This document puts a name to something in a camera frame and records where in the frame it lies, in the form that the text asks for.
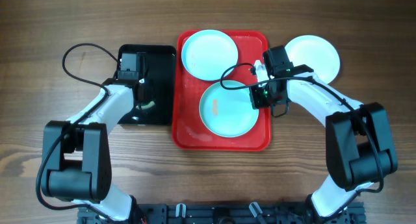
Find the green yellow sponge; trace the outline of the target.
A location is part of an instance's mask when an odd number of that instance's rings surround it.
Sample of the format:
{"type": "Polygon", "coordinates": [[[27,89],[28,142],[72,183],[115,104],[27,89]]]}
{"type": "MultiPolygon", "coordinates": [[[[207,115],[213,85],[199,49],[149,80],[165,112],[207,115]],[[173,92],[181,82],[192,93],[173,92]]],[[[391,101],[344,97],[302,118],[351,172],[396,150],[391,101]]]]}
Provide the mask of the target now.
{"type": "Polygon", "coordinates": [[[136,109],[137,110],[147,110],[147,109],[150,109],[154,106],[155,106],[155,102],[150,101],[148,103],[139,103],[139,104],[137,104],[136,109]]]}

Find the white plate with stain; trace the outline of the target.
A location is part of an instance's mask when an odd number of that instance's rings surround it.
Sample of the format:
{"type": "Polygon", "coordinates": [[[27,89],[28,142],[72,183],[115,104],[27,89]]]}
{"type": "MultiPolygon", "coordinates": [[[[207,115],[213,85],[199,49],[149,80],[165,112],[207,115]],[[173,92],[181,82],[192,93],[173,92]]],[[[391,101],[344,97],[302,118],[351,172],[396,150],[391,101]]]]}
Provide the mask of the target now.
{"type": "Polygon", "coordinates": [[[341,60],[337,50],[319,36],[298,36],[286,44],[285,50],[294,66],[309,66],[326,84],[331,83],[340,72],[341,60]]]}

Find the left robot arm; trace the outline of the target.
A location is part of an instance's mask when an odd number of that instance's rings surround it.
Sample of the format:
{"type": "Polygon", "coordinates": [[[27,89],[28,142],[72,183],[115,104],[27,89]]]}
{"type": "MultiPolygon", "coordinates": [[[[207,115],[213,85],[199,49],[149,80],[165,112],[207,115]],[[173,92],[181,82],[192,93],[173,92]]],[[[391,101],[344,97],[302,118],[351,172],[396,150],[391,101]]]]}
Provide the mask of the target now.
{"type": "Polygon", "coordinates": [[[42,163],[35,191],[67,202],[67,210],[86,208],[106,223],[146,223],[136,199],[113,185],[108,135],[132,109],[141,82],[107,79],[99,95],[66,121],[50,121],[44,129],[42,163]]]}

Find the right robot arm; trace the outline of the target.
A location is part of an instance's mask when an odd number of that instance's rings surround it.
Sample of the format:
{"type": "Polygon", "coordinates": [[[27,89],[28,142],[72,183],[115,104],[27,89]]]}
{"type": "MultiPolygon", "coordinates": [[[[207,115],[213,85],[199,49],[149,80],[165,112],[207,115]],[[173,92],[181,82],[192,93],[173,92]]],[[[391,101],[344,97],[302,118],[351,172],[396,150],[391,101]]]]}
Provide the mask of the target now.
{"type": "Polygon", "coordinates": [[[329,175],[305,201],[307,222],[325,223],[338,218],[362,193],[380,193],[385,176],[397,170],[387,112],[380,103],[353,100],[314,72],[269,75],[248,88],[254,107],[296,103],[326,130],[329,175]]]}

